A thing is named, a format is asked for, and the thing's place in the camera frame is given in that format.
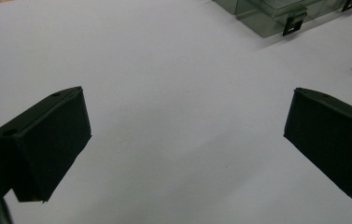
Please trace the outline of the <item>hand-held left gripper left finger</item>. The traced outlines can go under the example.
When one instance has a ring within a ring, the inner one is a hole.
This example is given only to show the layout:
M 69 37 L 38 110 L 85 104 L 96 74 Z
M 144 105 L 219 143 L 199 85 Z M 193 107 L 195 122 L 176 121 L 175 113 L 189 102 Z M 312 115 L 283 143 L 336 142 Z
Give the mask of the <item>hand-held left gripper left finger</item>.
M 80 87 L 57 91 L 0 127 L 0 196 L 45 202 L 92 137 Z

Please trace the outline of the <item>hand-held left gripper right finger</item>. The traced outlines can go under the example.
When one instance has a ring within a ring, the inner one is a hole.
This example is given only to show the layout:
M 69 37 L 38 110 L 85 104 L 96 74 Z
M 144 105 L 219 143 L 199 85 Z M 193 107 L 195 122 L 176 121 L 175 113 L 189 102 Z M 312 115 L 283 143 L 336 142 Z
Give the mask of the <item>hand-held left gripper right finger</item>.
M 352 198 L 352 105 L 323 92 L 297 88 L 284 136 Z

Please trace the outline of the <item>clear plastic organizer box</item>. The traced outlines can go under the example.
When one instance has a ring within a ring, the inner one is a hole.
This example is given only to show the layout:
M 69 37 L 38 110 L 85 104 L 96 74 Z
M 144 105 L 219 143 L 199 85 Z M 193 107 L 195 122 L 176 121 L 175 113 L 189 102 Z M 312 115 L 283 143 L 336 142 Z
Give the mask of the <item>clear plastic organizer box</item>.
M 295 33 L 304 23 L 352 8 L 352 0 L 213 0 L 263 38 Z

